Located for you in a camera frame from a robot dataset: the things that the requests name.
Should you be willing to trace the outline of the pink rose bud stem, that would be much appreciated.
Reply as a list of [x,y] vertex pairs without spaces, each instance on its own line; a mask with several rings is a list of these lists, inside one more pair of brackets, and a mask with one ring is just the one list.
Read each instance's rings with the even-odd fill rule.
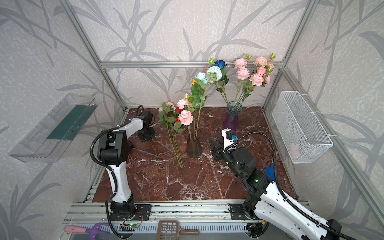
[[265,67],[259,67],[257,74],[259,74],[260,76],[263,76],[266,72],[267,72],[267,70]]

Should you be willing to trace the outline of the purple glass vase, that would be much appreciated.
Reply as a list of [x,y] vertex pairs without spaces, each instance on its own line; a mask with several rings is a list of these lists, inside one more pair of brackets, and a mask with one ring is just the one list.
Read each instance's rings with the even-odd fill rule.
[[242,112],[243,106],[241,103],[231,101],[227,104],[227,116],[222,124],[223,129],[231,129],[236,131],[239,124],[239,114]]

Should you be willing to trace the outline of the brown plastic scoop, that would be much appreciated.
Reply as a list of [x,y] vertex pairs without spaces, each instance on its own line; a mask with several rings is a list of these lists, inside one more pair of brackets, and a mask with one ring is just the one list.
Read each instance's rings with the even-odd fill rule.
[[157,227],[157,240],[178,240],[180,236],[198,236],[199,230],[184,230],[177,221],[159,221]]

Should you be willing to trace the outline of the white pink-edged rose stem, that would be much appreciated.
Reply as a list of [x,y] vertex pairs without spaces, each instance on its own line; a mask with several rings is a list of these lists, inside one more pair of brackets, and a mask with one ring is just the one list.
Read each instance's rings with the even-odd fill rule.
[[273,64],[275,58],[275,54],[271,54],[268,59],[266,57],[257,57],[254,61],[254,65],[256,67],[264,67],[267,71],[272,72],[275,69]]

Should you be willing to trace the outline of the blue rose stem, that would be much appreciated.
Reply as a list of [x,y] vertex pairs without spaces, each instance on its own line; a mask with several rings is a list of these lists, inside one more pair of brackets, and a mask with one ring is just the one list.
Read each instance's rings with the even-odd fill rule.
[[226,66],[226,62],[224,60],[217,60],[215,61],[215,66],[223,69]]

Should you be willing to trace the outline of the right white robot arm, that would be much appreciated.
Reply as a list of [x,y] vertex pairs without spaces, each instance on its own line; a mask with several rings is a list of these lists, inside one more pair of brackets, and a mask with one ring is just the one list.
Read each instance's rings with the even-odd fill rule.
[[240,139],[235,134],[235,131],[224,129],[217,140],[209,143],[214,160],[224,161],[249,193],[243,202],[249,219],[265,220],[295,240],[351,239],[341,232],[337,221],[326,220],[303,207],[282,190],[276,178],[257,169],[251,153],[237,147]]

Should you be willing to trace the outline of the blue scoop brush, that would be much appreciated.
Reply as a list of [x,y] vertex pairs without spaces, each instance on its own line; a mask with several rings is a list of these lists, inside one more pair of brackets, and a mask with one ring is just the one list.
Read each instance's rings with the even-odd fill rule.
[[265,174],[271,178],[272,181],[275,180],[275,168],[274,163],[271,163],[269,166],[267,166]]

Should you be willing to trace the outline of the dark red glass vase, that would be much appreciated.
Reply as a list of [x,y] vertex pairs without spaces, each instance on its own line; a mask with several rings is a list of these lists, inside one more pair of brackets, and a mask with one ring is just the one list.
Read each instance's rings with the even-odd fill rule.
[[201,131],[195,131],[194,128],[186,128],[184,137],[187,141],[186,153],[190,158],[199,158],[203,152],[200,142]]

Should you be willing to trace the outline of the clear plastic tray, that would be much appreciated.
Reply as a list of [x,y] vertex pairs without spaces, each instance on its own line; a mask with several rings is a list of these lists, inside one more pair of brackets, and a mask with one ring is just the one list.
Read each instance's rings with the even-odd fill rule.
[[97,106],[94,97],[67,94],[9,155],[23,163],[56,163]]

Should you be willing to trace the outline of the light pink rose stem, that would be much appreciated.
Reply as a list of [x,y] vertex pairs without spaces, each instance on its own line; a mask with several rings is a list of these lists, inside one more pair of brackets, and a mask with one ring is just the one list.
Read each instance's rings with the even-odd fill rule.
[[193,122],[194,117],[192,116],[192,112],[190,111],[190,109],[192,109],[193,107],[192,103],[189,101],[189,98],[190,96],[188,94],[185,94],[184,98],[179,100],[177,103],[176,111],[178,113],[178,117],[175,120],[174,130],[180,133],[181,125],[187,126],[190,140],[192,140],[190,124]]

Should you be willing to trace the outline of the pale blue flower stem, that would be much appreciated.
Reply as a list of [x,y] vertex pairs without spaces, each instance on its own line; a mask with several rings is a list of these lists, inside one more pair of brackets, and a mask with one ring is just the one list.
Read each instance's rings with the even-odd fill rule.
[[192,96],[189,101],[192,103],[194,109],[194,129],[197,132],[199,129],[199,118],[201,116],[201,110],[205,106],[205,102],[208,98],[208,88],[211,85],[215,85],[223,77],[222,70],[215,66],[215,59],[209,58],[209,65],[204,72],[199,72],[193,78],[198,82],[198,86],[191,86]]

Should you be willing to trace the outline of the small red rose spray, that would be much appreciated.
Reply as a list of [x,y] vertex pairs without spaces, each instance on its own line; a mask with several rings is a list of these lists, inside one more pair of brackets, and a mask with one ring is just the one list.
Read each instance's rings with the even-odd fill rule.
[[158,110],[159,123],[166,127],[171,141],[173,154],[176,157],[180,168],[183,169],[183,159],[177,141],[177,135],[183,131],[183,128],[178,116],[179,109],[172,102],[162,103]]

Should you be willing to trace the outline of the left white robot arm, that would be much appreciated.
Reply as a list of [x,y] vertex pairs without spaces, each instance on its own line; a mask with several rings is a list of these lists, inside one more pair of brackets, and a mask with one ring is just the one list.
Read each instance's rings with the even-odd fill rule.
[[111,182],[113,193],[106,199],[108,220],[149,220],[152,205],[134,203],[126,173],[126,161],[130,150],[134,148],[128,138],[137,134],[141,142],[151,140],[156,135],[152,127],[153,121],[154,115],[140,105],[133,118],[121,126],[102,131],[91,143],[91,159],[107,170]]

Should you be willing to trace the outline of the pale pink peony stem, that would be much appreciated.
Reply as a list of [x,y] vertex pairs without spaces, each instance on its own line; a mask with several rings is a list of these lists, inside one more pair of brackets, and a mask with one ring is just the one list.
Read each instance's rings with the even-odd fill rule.
[[247,68],[248,60],[251,59],[250,55],[247,55],[245,58],[239,58],[234,61],[235,69],[237,69],[236,76],[238,79],[237,84],[237,93],[235,97],[235,101],[242,103],[244,100],[244,96],[248,91],[248,83],[251,73]]
[[242,83],[242,95],[240,102],[243,103],[256,87],[266,87],[271,82],[271,77],[268,74],[252,74],[248,79]]

